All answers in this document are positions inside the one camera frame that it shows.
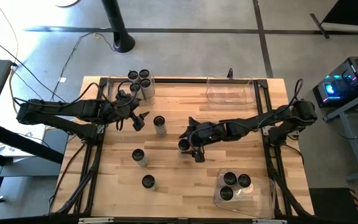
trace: blue led light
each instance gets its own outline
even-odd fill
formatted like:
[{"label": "blue led light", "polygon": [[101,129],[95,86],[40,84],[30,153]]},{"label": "blue led light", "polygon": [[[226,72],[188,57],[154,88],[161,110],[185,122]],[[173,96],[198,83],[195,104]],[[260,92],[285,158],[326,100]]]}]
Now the blue led light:
[{"label": "blue led light", "polygon": [[327,93],[330,93],[330,94],[334,93],[333,87],[330,84],[326,85],[326,90],[327,90]]}]

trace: floor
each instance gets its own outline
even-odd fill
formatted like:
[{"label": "floor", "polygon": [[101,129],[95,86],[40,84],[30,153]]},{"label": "floor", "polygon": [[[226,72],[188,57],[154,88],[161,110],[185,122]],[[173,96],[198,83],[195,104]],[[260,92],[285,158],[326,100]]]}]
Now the floor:
[{"label": "floor", "polygon": [[[261,21],[266,30],[317,30],[309,13],[322,19],[336,0],[259,0]],[[253,0],[120,0],[127,28],[258,29]],[[77,32],[24,32],[33,26],[110,27],[100,1],[81,0],[68,8],[49,1],[0,0],[0,7],[11,21],[19,39],[18,57],[49,88],[53,88],[73,46]],[[324,25],[327,30],[357,30],[354,26]],[[108,41],[111,33],[103,33]],[[128,70],[148,68],[155,76],[224,77],[229,68],[235,77],[267,77],[266,63],[274,78],[284,78],[288,96],[295,82],[305,80],[302,98],[315,102],[311,89],[349,56],[358,55],[358,35],[272,35],[266,34],[267,51],[262,52],[260,35],[131,33],[135,48],[126,53],[112,52],[102,39],[85,37],[63,74],[67,78],[57,93],[66,101],[76,98],[85,75],[126,75]],[[0,44],[12,53],[16,44],[0,13]],[[0,49],[0,57],[9,56]],[[50,93],[22,67],[18,74],[44,99]],[[20,79],[13,78],[14,95],[37,98]],[[325,111],[317,109],[319,118]],[[357,164],[348,142],[336,133],[335,124],[319,119],[301,133],[300,149],[310,188],[350,187],[358,196],[358,181],[346,182],[357,172]],[[56,177],[15,177],[2,184],[0,218],[43,215]]]}]

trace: wooden table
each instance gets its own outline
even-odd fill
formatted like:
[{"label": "wooden table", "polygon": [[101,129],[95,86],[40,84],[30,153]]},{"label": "wooden table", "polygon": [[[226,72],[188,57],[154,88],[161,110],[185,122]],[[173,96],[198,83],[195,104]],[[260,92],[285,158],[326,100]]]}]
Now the wooden table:
[{"label": "wooden table", "polygon": [[[81,92],[91,83],[99,83],[100,77],[85,77]],[[268,79],[272,107],[288,103],[284,81]],[[96,98],[97,89],[91,87],[83,99]],[[156,83],[155,103],[135,110],[136,114],[149,111],[144,128],[138,133],[132,122],[124,122],[124,129],[116,131],[116,125],[107,128],[94,195],[92,216],[110,217],[193,217],[193,218],[250,218],[214,205],[213,194],[216,174],[220,168],[233,168],[246,174],[267,177],[267,168],[260,133],[250,132],[236,142],[218,142],[205,147],[204,163],[195,163],[191,156],[178,156],[178,137],[188,125],[188,117],[198,121],[229,118],[248,118],[257,115],[251,105],[245,111],[207,110],[206,84],[202,83]],[[168,134],[156,135],[153,118],[162,115],[166,120]],[[287,144],[298,149],[295,141]],[[78,138],[68,145],[61,173],[68,160],[80,148]],[[149,164],[139,167],[132,160],[134,149],[144,149]],[[83,150],[68,169],[58,190],[53,211],[59,209],[78,185],[83,163]],[[306,211],[313,213],[308,184],[301,157],[291,149],[282,147],[282,160],[288,188]],[[156,178],[158,191],[145,190],[141,184],[144,175]],[[85,189],[82,208],[88,195]],[[279,192],[280,208],[284,210]]]}]

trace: black desk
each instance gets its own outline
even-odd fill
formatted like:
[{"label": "black desk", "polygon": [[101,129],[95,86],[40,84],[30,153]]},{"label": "black desk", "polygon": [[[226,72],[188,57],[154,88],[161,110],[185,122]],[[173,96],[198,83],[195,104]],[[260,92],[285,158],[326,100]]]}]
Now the black desk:
[{"label": "black desk", "polygon": [[[0,95],[13,65],[9,60],[0,60]],[[14,164],[11,162],[11,158],[0,156],[0,187],[4,177],[59,174],[65,145],[58,147],[59,150],[50,149],[3,127],[0,127],[0,142],[35,155],[33,158],[24,159]]]}]

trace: pole base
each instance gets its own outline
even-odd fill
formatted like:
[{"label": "pole base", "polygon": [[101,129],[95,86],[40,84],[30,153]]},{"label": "pole base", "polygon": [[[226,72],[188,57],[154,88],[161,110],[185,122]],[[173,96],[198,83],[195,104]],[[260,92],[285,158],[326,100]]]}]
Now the pole base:
[{"label": "pole base", "polygon": [[114,32],[114,49],[119,53],[126,53],[135,47],[135,39],[125,32]]}]

